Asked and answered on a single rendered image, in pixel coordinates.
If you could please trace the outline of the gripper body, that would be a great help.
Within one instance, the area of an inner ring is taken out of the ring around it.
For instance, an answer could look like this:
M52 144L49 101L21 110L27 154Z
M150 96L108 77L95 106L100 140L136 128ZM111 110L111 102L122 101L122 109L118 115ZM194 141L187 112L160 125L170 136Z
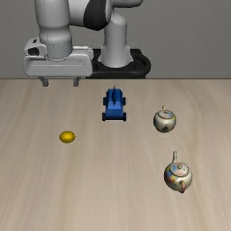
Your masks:
M26 43L24 54L23 69L30 78L85 78L93 73L94 52L88 46L73 46L69 56L52 59L48 57L46 46L36 37Z

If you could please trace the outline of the yellow lemon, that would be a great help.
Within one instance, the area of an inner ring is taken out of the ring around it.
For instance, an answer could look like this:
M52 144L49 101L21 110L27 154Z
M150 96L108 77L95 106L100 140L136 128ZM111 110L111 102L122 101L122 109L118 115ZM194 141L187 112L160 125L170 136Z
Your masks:
M63 143L71 143L75 140L76 135L71 131L64 131L60 134L60 140Z

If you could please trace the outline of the blue toy car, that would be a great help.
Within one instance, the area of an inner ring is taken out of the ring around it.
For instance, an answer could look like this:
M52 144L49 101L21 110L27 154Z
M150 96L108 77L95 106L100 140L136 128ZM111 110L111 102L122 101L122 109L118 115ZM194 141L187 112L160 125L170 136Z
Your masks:
M126 98L120 88L110 88L103 98L103 105L106 111L102 113L102 120L123 120L126 121L126 112L124 106Z

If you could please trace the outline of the small cream teapot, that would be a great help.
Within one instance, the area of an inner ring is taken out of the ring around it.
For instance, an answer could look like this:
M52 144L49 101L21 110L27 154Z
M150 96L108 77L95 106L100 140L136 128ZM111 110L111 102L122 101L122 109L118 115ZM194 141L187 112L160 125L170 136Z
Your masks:
M170 132L176 125L176 115L163 106L153 118L154 127L161 133Z

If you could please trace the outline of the large painted cream teapot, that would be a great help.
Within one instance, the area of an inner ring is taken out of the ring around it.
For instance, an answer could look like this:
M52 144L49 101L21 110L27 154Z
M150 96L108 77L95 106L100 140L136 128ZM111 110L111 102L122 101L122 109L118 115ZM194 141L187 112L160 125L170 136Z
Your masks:
M192 179L192 170L187 164L178 160L177 152L174 151L172 161L164 171L166 185L179 193L184 193L190 186Z

